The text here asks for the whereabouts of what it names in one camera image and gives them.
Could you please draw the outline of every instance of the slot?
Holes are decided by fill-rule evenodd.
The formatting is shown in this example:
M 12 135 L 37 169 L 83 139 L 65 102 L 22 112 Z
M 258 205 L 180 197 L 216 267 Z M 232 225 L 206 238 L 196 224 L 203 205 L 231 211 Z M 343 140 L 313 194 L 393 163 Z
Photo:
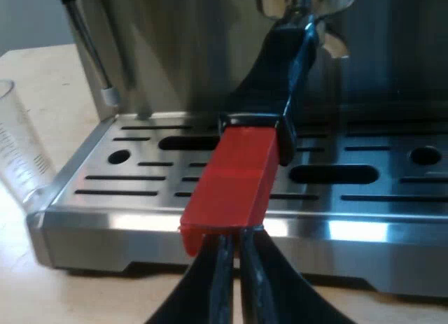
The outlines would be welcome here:
M 173 162 L 139 162 L 139 167 L 172 167 Z
M 122 190 L 77 190 L 77 195 L 107 195 L 107 196 L 157 196 L 157 191 L 122 191 Z
M 424 135 L 443 135 L 448 134 L 448 130 L 437 131 L 417 131 L 417 132 L 366 132 L 366 133 L 347 133 L 347 137 L 382 137 L 382 136 L 424 136 Z
M 299 128 L 326 127 L 328 121 L 304 122 L 298 125 Z
M 162 150 L 214 150 L 219 136 L 168 136 L 159 142 Z
M 295 151 L 297 151 L 298 153 L 306 153 L 306 152 L 323 153 L 325 149 L 321 147 L 309 147 L 309 148 L 296 148 Z
M 407 119 L 407 120 L 354 120 L 348 121 L 348 126 L 368 126 L 368 125 L 405 125 L 412 123 L 437 123 L 437 122 L 448 122 L 448 119 L 444 118 L 433 118 L 433 119 Z
M 402 177 L 400 183 L 441 184 L 448 183 L 448 177 Z
M 188 165 L 190 168 L 203 168 L 207 166 L 206 162 L 191 162 Z
M 185 176 L 182 177 L 183 182 L 199 182 L 200 177 L 195 176 Z
M 189 125 L 165 125 L 165 126 L 123 126 L 122 130 L 159 130 L 159 129 L 192 129 Z
M 328 134 L 323 133 L 302 133 L 297 134 L 298 139 L 326 139 Z
M 174 194 L 176 197 L 191 197 L 191 192 L 176 192 Z
M 89 175 L 85 179 L 90 180 L 112 180 L 112 181 L 164 181 L 165 176 L 104 176 L 104 175 Z
M 448 196 L 342 195 L 341 199 L 350 202 L 416 202 L 416 203 L 448 202 Z
M 149 141 L 150 137 L 114 137 L 113 141 Z
M 299 193 L 272 193 L 269 199 L 282 199 L 282 200 L 317 200 L 317 195 L 306 195 Z
M 389 146 L 355 146 L 345 147 L 345 151 L 390 151 Z
M 291 169 L 289 178 L 301 184 L 370 184 L 379 172 L 370 165 L 299 165 Z

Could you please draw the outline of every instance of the stainless steel drip tray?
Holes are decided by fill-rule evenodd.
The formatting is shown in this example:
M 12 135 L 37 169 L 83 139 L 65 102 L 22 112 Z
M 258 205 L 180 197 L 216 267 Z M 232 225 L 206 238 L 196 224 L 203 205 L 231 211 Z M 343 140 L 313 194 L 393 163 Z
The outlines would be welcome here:
M 265 219 L 290 262 L 448 296 L 448 121 L 306 122 L 298 136 Z M 28 217 L 38 259 L 112 271 L 188 262 L 179 217 L 218 140 L 212 119 L 117 117 L 46 211 Z

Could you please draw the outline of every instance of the round hole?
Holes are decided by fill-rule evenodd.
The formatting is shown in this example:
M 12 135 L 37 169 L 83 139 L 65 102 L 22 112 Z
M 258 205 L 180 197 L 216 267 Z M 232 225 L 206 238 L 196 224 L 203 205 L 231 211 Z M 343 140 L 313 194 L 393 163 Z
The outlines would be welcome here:
M 436 164 L 442 159 L 442 154 L 431 146 L 415 148 L 410 154 L 411 161 L 418 165 Z
M 107 160 L 111 164 L 120 164 L 123 163 L 125 160 L 127 160 L 130 156 L 131 153 L 128 150 L 123 149 L 111 153 Z

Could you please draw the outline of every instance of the clear plastic cup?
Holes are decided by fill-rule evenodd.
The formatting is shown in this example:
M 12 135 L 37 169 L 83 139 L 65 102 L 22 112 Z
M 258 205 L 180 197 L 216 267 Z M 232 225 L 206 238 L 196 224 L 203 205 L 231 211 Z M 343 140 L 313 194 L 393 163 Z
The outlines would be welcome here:
M 0 80 L 0 179 L 29 213 L 37 193 L 54 176 L 14 82 Z

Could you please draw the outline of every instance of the stainless steel body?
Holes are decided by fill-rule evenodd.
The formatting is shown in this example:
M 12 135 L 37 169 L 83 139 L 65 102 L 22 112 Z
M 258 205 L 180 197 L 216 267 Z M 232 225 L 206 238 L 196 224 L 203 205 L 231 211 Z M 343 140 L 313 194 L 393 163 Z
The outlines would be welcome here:
M 301 272 L 448 296 L 445 1 L 357 0 L 326 21 L 350 58 L 319 50 L 299 149 L 279 167 L 265 221 Z M 166 138 L 217 135 L 225 95 L 248 73 L 273 21 L 256 0 L 78 2 L 122 102 L 113 116 L 80 45 L 100 117 L 109 119 L 28 216 L 36 256 L 65 269 L 187 263 L 179 217 L 212 150 Z M 194 141 L 212 149 L 214 138 Z M 315 167 L 308 177 L 293 170 L 307 164 L 365 167 Z

